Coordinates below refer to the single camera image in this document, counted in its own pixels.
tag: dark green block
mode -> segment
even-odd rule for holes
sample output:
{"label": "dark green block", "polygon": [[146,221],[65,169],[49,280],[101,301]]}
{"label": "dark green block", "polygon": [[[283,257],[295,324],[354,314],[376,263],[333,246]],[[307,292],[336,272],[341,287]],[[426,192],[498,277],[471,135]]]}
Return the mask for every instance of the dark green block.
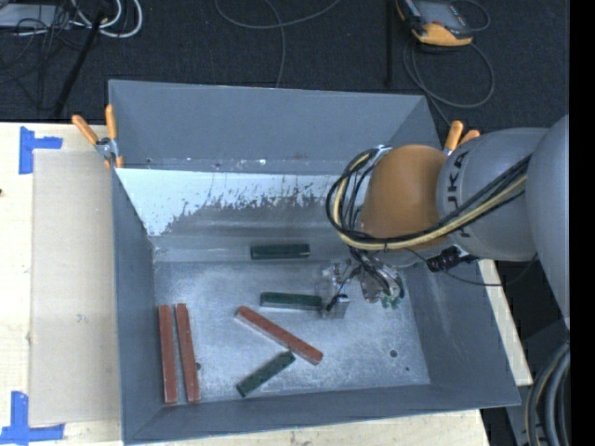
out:
{"label": "dark green block", "polygon": [[323,305],[323,299],[319,295],[262,293],[260,295],[260,305],[264,308],[318,310]]}
{"label": "dark green block", "polygon": [[245,397],[254,391],[262,384],[268,382],[281,372],[284,368],[288,367],[295,361],[296,357],[289,350],[277,355],[271,361],[260,367],[258,370],[247,376],[235,387],[240,392],[242,397]]}
{"label": "dark green block", "polygon": [[250,247],[250,256],[254,260],[303,259],[309,255],[309,244],[262,244]]}

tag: orange device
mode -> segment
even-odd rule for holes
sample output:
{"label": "orange device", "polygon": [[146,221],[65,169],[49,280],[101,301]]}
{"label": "orange device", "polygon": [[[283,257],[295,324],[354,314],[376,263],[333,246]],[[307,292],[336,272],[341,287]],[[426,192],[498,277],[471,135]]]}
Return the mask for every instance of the orange device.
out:
{"label": "orange device", "polygon": [[421,43],[463,46],[473,41],[473,30],[458,9],[443,0],[395,0],[397,13]]}

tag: black floor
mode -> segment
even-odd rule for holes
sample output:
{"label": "black floor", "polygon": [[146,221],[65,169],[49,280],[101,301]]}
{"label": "black floor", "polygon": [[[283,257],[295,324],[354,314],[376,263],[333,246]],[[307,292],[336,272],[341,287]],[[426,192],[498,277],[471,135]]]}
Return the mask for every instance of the black floor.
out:
{"label": "black floor", "polygon": [[[15,1],[59,5],[67,13],[73,12],[69,0]],[[90,18],[96,14],[99,0],[76,1]],[[437,103],[438,109],[430,106],[441,141],[448,129],[446,121],[453,119],[483,132],[551,127],[569,112],[570,0],[472,1],[481,7],[467,0],[456,4],[471,26],[489,23],[474,37],[480,52],[467,46],[447,54],[416,53],[426,89],[446,100]],[[122,2],[123,17],[106,29],[113,33],[130,32],[139,22],[133,2]],[[139,3],[140,31],[129,38],[100,35],[76,74],[72,69],[89,29],[72,26],[17,36],[14,27],[3,28],[0,121],[68,122],[78,112],[91,124],[103,124],[106,83],[112,78],[423,93],[403,66],[403,54],[409,56],[412,37],[398,18],[390,37],[392,51],[387,55],[386,0]],[[108,6],[106,11],[110,17],[114,8]],[[279,21],[292,24],[279,28]],[[277,27],[251,28],[263,25]],[[26,26],[23,22],[20,31],[25,32]],[[487,98],[490,72],[494,92]],[[69,76],[73,75],[76,77],[69,85]],[[65,100],[60,100],[66,89],[71,90]],[[483,104],[471,107],[485,98]],[[500,274],[508,279],[523,267],[515,263],[498,265]],[[538,263],[521,280],[507,286],[506,294],[522,340],[559,318]],[[503,410],[484,411],[483,418],[493,445],[514,444]]]}

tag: red wooden block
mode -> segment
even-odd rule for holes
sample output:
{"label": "red wooden block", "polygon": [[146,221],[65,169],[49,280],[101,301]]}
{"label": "red wooden block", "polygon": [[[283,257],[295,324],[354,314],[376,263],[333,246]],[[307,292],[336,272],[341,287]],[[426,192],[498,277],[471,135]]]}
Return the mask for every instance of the red wooden block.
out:
{"label": "red wooden block", "polygon": [[186,304],[176,304],[176,321],[178,322],[179,354],[182,358],[182,372],[188,403],[196,403],[200,398],[198,375],[196,374],[196,359],[192,344],[190,317]]}
{"label": "red wooden block", "polygon": [[290,332],[287,332],[280,325],[262,317],[251,308],[241,306],[237,310],[235,317],[262,332],[264,335],[278,342],[282,346],[289,348],[292,352],[299,355],[302,359],[309,361],[312,365],[318,365],[323,359],[323,352]]}
{"label": "red wooden block", "polygon": [[159,306],[158,312],[161,363],[164,376],[164,402],[170,405],[178,401],[176,356],[174,352],[174,323],[170,306]]}

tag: blue tape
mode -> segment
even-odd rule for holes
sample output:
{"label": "blue tape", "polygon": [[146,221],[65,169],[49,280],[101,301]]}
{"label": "blue tape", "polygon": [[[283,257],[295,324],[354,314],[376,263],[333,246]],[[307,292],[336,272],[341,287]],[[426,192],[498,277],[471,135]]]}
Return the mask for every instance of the blue tape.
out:
{"label": "blue tape", "polygon": [[29,441],[51,441],[64,437],[64,424],[29,427],[29,397],[19,391],[10,395],[10,426],[0,431],[0,444],[29,446]]}
{"label": "blue tape", "polygon": [[20,128],[19,174],[33,172],[33,149],[59,149],[62,147],[61,138],[35,138],[32,130],[22,126]]}

